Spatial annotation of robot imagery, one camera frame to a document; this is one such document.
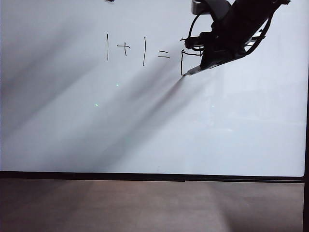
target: black frame edge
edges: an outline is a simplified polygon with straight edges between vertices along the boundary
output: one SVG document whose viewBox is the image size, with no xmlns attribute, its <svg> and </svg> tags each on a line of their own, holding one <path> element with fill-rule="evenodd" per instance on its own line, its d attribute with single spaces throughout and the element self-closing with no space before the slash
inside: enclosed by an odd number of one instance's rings
<svg viewBox="0 0 309 232">
<path fill-rule="evenodd" d="M 121 180 L 121 181 L 221 181 L 304 183 L 304 177 L 196 175 L 196 174 L 140 174 L 140 173 L 64 173 L 1 171 L 0 178 L 62 179 L 62 180 Z"/>
<path fill-rule="evenodd" d="M 306 127 L 306 152 L 305 152 L 305 174 L 304 174 L 304 205 L 303 205 L 303 232 L 309 231 L 309 81 L 307 93 L 307 127 Z"/>
</svg>

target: equals sign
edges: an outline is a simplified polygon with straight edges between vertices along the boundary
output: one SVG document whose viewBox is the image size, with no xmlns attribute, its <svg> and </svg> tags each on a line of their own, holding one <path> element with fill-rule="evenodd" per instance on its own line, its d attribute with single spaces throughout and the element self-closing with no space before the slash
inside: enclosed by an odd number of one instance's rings
<svg viewBox="0 0 309 232">
<path fill-rule="evenodd" d="M 161 51 L 161 50 L 159 50 L 159 52 L 169 53 L 167 51 Z M 158 56 L 158 57 L 164 57 L 164 58 L 169 58 L 170 59 L 170 57 L 167 57 L 167 56 Z"/>
</svg>

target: whiteboard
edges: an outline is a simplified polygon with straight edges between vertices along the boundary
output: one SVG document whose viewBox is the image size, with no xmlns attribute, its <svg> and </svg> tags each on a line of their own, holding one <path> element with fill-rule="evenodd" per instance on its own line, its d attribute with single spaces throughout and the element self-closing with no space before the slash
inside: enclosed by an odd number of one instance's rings
<svg viewBox="0 0 309 232">
<path fill-rule="evenodd" d="M 308 11 L 181 78 L 190 0 L 2 0 L 1 170 L 303 176 Z"/>
</svg>

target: handwritten math equation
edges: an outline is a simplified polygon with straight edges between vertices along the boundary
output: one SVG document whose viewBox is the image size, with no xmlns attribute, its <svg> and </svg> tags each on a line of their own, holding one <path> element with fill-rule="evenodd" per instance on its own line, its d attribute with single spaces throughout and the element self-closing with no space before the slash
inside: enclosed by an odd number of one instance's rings
<svg viewBox="0 0 309 232">
<path fill-rule="evenodd" d="M 109 61 L 109 35 L 107 34 L 107 61 Z M 146 46 L 147 46 L 147 42 L 146 42 L 146 37 L 144 37 L 144 57 L 143 57 L 143 66 L 145 66 L 145 59 L 146 59 Z M 124 55 L 127 56 L 127 50 L 131 49 L 131 47 L 124 42 L 123 44 L 119 44 L 117 45 L 118 48 L 123 49 L 124 51 Z M 170 59 L 169 56 L 169 52 L 168 51 L 163 51 L 163 50 L 158 50 L 158 52 L 160 52 L 161 54 L 158 56 L 159 58 L 167 58 Z M 192 54 L 192 53 L 187 53 L 184 49 L 181 51 L 181 75 L 183 75 L 183 55 L 190 55 L 190 56 L 202 56 L 203 53 L 200 51 L 199 54 Z"/>
</svg>

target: floor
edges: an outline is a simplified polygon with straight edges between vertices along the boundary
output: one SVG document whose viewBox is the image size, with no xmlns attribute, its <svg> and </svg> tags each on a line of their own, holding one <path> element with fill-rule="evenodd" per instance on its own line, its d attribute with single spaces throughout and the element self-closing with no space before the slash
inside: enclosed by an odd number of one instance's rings
<svg viewBox="0 0 309 232">
<path fill-rule="evenodd" d="M 0 179 L 0 232 L 301 232 L 303 184 Z"/>
</svg>

